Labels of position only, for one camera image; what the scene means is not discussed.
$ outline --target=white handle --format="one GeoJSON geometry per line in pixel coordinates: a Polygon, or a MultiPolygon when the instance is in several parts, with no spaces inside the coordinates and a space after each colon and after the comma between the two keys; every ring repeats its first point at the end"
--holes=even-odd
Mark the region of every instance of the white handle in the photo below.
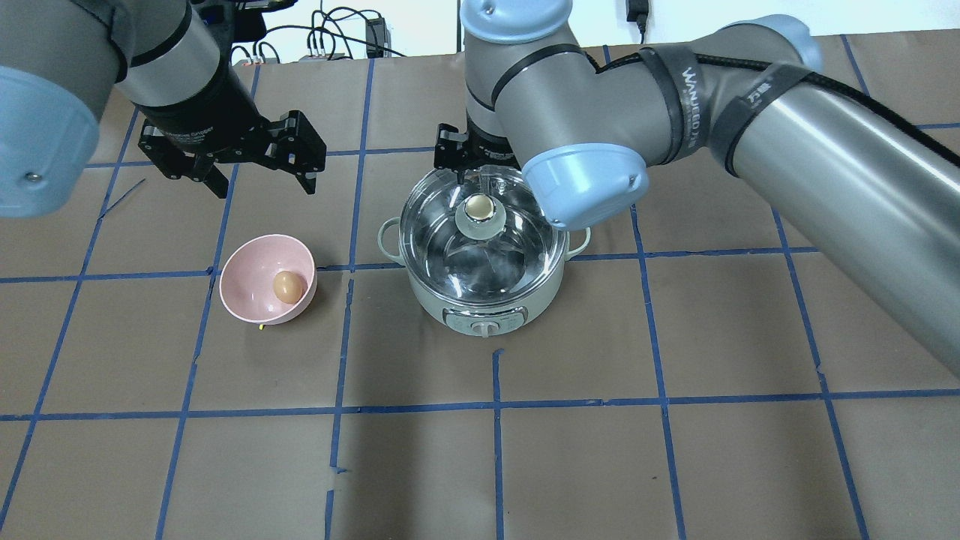
{"type": "Polygon", "coordinates": [[[587,231],[587,237],[584,238],[584,243],[580,244],[580,246],[577,247],[576,249],[572,249],[572,250],[566,252],[566,259],[565,259],[565,260],[570,260],[570,259],[572,259],[572,258],[574,258],[574,257],[577,257],[578,255],[582,254],[582,253],[584,252],[584,250],[587,248],[587,246],[588,246],[589,243],[590,243],[590,227],[587,227],[587,228],[586,228],[586,231],[587,231]]]}
{"type": "Polygon", "coordinates": [[[382,253],[384,257],[388,258],[389,260],[392,260],[393,262],[399,264],[400,266],[404,266],[403,257],[399,255],[394,255],[389,251],[387,251],[387,248],[383,247],[383,234],[387,231],[387,229],[390,229],[392,226],[398,225],[399,223],[400,223],[400,218],[398,217],[392,217],[387,221],[384,221],[383,225],[380,226],[380,232],[376,234],[376,245],[379,246],[380,253],[382,253]]]}

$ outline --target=light blue cap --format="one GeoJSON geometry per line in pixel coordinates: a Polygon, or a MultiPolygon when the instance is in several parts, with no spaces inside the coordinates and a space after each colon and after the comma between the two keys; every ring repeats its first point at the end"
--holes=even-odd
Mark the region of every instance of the light blue cap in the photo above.
{"type": "Polygon", "coordinates": [[[606,142],[569,144],[523,165],[550,225],[579,231],[627,209],[647,191],[647,164],[637,152],[606,142]]]}
{"type": "Polygon", "coordinates": [[[97,148],[97,119],[77,96],[0,66],[0,217],[62,207],[97,148]]]}
{"type": "Polygon", "coordinates": [[[491,43],[528,43],[562,27],[573,0],[466,0],[460,20],[467,32],[491,43]]]}
{"type": "Polygon", "coordinates": [[[824,55],[820,50],[820,44],[810,35],[809,27],[799,18],[784,14],[766,15],[754,20],[737,21],[724,28],[738,24],[756,24],[773,30],[793,45],[804,65],[817,73],[824,70],[824,55]]]}

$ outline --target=pink bowl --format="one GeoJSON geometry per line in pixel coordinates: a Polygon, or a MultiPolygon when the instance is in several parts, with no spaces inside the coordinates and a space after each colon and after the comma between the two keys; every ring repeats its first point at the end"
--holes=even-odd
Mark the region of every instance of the pink bowl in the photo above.
{"type": "Polygon", "coordinates": [[[310,250],[293,236],[267,234],[240,246],[220,275],[220,300],[234,317],[257,325],[278,325],[299,315],[317,292],[317,268],[310,250]],[[306,286],[296,304],[274,294],[274,276],[288,270],[306,286]]]}

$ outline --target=pot lid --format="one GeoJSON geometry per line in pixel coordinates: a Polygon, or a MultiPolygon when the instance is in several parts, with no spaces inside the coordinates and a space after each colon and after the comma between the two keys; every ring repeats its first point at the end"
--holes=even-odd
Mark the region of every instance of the pot lid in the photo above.
{"type": "Polygon", "coordinates": [[[455,304],[524,297],[554,272],[566,242],[519,171],[499,165],[462,180],[435,169],[414,187],[400,216],[400,250],[411,275],[455,304]]]}

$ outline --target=brown egg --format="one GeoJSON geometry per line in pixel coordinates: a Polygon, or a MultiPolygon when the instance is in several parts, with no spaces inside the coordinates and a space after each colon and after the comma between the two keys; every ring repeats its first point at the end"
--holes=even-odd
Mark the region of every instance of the brown egg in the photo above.
{"type": "Polygon", "coordinates": [[[284,304],[296,304],[303,298],[303,279],[289,270],[274,276],[274,294],[284,304]]]}

